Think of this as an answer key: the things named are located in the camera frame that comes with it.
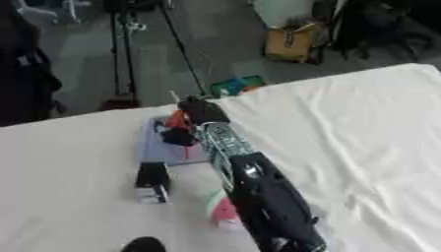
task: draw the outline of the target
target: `tripod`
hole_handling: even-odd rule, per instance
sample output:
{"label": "tripod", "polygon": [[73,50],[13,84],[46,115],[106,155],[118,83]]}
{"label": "tripod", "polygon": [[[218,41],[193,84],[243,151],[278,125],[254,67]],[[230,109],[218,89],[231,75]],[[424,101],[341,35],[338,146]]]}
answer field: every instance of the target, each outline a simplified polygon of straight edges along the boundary
{"label": "tripod", "polygon": [[[199,80],[198,76],[196,75],[193,65],[190,62],[190,59],[187,55],[187,51],[185,49],[184,44],[182,43],[181,39],[179,38],[179,35],[173,25],[173,22],[171,18],[169,17],[167,11],[166,11],[166,5],[162,0],[150,0],[145,1],[141,4],[134,4],[129,6],[127,4],[127,0],[122,0],[120,2],[119,10],[118,12],[110,12],[110,28],[111,28],[111,39],[112,39],[112,49],[111,53],[113,56],[113,68],[114,68],[114,82],[115,82],[115,90],[114,94],[117,97],[117,99],[110,100],[112,105],[112,108],[130,108],[130,107],[138,107],[140,106],[139,100],[138,100],[138,90],[137,90],[137,83],[135,79],[135,72],[134,72],[134,66],[133,66],[133,58],[132,58],[132,46],[130,41],[130,34],[127,28],[128,24],[128,16],[131,15],[131,17],[136,16],[137,8],[155,8],[159,7],[162,15],[165,18],[165,22],[170,29],[171,35],[173,36],[177,47],[179,48],[190,72],[195,80],[195,83],[200,91],[200,95],[206,95],[201,81]],[[123,36],[123,46],[124,51],[126,54],[126,64],[128,68],[128,74],[129,74],[129,84],[128,84],[128,93],[125,94],[121,92],[120,87],[120,76],[119,76],[119,53],[118,53],[118,38],[117,38],[117,24],[122,29],[122,36]]]}

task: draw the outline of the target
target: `cardboard box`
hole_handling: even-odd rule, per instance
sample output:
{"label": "cardboard box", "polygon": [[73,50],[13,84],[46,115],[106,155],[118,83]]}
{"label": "cardboard box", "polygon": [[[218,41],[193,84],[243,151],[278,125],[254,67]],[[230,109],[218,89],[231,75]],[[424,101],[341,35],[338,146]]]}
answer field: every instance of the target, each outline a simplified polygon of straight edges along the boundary
{"label": "cardboard box", "polygon": [[265,54],[274,60],[304,63],[308,59],[315,31],[313,27],[269,30]]}

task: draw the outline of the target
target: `robotic arm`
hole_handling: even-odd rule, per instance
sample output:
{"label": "robotic arm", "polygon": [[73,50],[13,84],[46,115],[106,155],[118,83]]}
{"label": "robotic arm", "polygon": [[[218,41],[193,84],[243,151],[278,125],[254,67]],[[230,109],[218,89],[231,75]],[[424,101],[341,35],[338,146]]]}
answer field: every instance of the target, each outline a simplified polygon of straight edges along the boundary
{"label": "robotic arm", "polygon": [[306,201],[270,160],[237,136],[218,105],[189,97],[178,106],[261,252],[326,250]]}

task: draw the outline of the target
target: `red object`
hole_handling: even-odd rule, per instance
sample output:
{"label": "red object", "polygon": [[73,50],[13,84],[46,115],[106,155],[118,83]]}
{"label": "red object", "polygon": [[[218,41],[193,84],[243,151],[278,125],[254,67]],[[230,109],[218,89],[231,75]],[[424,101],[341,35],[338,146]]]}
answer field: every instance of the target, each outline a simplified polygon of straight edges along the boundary
{"label": "red object", "polygon": [[165,122],[165,127],[167,128],[184,128],[189,129],[187,123],[185,122],[185,113],[182,110],[176,110],[171,114]]}

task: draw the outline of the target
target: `black bag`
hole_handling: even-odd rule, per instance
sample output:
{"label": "black bag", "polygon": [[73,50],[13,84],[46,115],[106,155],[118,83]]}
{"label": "black bag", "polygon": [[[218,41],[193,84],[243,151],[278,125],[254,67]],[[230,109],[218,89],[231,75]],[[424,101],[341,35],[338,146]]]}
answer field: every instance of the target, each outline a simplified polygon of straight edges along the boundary
{"label": "black bag", "polygon": [[50,117],[61,83],[38,48],[39,30],[9,0],[0,1],[0,126]]}

